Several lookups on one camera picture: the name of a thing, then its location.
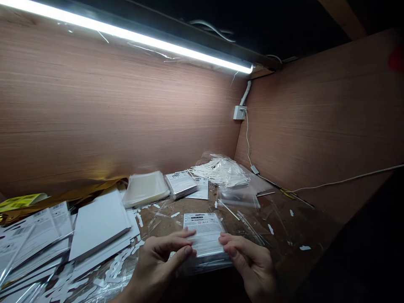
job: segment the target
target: black ceiling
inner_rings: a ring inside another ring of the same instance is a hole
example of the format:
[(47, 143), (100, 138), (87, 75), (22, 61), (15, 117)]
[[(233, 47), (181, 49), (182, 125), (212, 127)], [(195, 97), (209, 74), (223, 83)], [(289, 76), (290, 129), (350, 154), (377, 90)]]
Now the black ceiling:
[[(305, 57), (351, 39), (317, 0), (136, 0), (176, 19), (203, 19), (235, 33), (236, 43), (282, 60)], [(368, 34), (400, 19), (392, 0), (348, 0)]]

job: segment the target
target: electrical outlet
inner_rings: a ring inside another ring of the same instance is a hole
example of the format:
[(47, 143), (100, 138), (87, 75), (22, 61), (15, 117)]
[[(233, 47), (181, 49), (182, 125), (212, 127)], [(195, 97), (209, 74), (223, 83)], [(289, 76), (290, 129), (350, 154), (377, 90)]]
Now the electrical outlet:
[(246, 110), (247, 110), (246, 106), (236, 105), (236, 108), (234, 109), (233, 120), (244, 120)]

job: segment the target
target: wooden wall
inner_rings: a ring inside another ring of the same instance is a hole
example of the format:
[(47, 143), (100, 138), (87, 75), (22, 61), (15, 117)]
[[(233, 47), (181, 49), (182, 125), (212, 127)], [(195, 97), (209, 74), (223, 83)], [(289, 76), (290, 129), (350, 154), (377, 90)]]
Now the wooden wall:
[(94, 31), (70, 34), (52, 20), (24, 22), (0, 21), (5, 196), (175, 172), (204, 150), (234, 156), (240, 122), (232, 117), (245, 79), (231, 86), (234, 73), (164, 62)]
[[(404, 77), (387, 66), (397, 45), (382, 32), (253, 80), (248, 136), (261, 175), (294, 190), (402, 164)], [(235, 160), (249, 167), (245, 136), (246, 121)], [(390, 174), (299, 194), (345, 223)]]

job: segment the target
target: light fixture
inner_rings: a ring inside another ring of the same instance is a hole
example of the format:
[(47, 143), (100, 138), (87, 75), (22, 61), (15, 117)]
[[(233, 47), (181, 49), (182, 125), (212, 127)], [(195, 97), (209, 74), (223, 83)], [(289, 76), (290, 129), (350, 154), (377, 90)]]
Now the light fixture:
[(189, 50), (178, 45), (160, 41), (145, 35), (137, 34), (126, 29), (115, 27), (103, 22), (99, 22), (90, 18), (79, 16), (67, 11), (60, 10), (45, 4), (30, 0), (0, 0), (0, 4), (17, 8), (23, 11), (41, 15), (44, 17), (56, 19), (62, 22), (74, 24), (77, 26), (85, 27), (88, 29), (93, 29), (105, 34), (113, 35), (130, 41), (135, 41), (145, 45), (153, 46), (166, 50), (172, 53), (177, 53), (186, 57), (191, 57), (201, 61), (209, 62), (212, 64), (220, 65), (229, 69), (233, 69), (239, 72), (250, 74), (253, 70), (251, 65), (250, 68), (244, 67), (235, 63), (231, 63), (222, 59), (218, 59), (209, 55), (205, 55), (194, 50)]

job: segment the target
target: fingernail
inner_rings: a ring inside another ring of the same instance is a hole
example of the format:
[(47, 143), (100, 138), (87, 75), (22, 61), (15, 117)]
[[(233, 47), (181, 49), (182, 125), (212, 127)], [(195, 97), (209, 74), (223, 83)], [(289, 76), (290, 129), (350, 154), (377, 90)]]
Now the fingernail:
[(186, 248), (185, 248), (185, 255), (190, 255), (190, 254), (192, 254), (192, 247), (191, 246), (187, 246)]
[(237, 249), (234, 247), (229, 247), (228, 253), (231, 259), (237, 257)]

